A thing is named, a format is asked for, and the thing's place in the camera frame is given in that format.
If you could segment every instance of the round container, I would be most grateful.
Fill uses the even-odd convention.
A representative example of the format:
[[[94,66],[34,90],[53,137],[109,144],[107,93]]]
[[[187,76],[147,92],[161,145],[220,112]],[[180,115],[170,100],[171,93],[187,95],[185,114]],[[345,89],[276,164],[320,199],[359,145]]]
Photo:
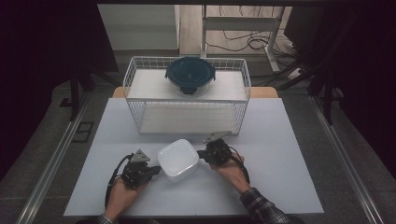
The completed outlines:
[[[177,182],[196,170],[199,156],[189,141],[179,139],[161,149],[157,159],[168,178]]]
[[[215,80],[216,69],[209,62],[193,57],[180,58],[169,64],[165,77],[185,96],[199,96]]]

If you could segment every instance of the plaid sleeve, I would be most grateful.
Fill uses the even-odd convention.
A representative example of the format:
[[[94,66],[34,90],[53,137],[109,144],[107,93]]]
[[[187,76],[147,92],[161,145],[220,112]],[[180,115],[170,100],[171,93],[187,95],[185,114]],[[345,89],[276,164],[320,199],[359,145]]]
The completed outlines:
[[[255,188],[243,193],[239,200],[255,221],[264,224],[290,223],[289,218]]]

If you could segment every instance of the white wire rack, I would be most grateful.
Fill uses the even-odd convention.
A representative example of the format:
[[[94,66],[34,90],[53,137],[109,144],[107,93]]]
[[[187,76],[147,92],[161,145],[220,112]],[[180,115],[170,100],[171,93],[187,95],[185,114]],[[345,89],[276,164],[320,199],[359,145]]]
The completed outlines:
[[[182,95],[165,78],[178,57],[133,57],[123,81],[124,95],[140,133],[239,134],[250,97],[248,67],[243,59],[205,59],[216,80],[205,94]]]

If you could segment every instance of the square white bowl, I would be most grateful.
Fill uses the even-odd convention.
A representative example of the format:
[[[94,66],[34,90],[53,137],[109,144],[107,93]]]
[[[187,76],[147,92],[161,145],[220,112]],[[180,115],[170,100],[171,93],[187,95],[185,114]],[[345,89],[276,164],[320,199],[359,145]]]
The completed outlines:
[[[198,167],[199,156],[192,144],[179,139],[158,152],[158,162],[168,178],[177,182]]]

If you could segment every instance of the person's left hand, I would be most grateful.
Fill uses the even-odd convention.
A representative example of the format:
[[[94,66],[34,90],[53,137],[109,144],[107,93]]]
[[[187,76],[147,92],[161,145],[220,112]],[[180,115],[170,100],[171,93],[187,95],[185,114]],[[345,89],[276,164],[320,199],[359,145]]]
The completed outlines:
[[[110,191],[105,216],[115,221],[125,209],[134,203],[134,200],[148,184],[149,182],[139,186],[137,189],[129,189],[122,178],[116,178]]]

